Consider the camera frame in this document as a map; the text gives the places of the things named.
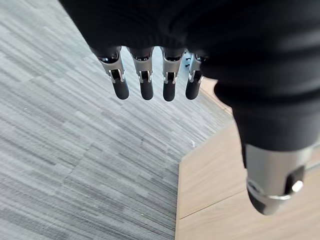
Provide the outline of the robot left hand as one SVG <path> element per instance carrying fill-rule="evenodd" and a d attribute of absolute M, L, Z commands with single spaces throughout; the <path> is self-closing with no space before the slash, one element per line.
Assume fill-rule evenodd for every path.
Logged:
<path fill-rule="evenodd" d="M 320 3 L 317 0 L 63 0 L 119 99 L 129 96 L 127 47 L 145 100 L 153 97 L 152 52 L 162 51 L 163 97 L 175 97 L 191 53 L 185 95 L 202 77 L 231 107 L 254 208 L 274 214 L 303 187 L 320 135 Z"/>

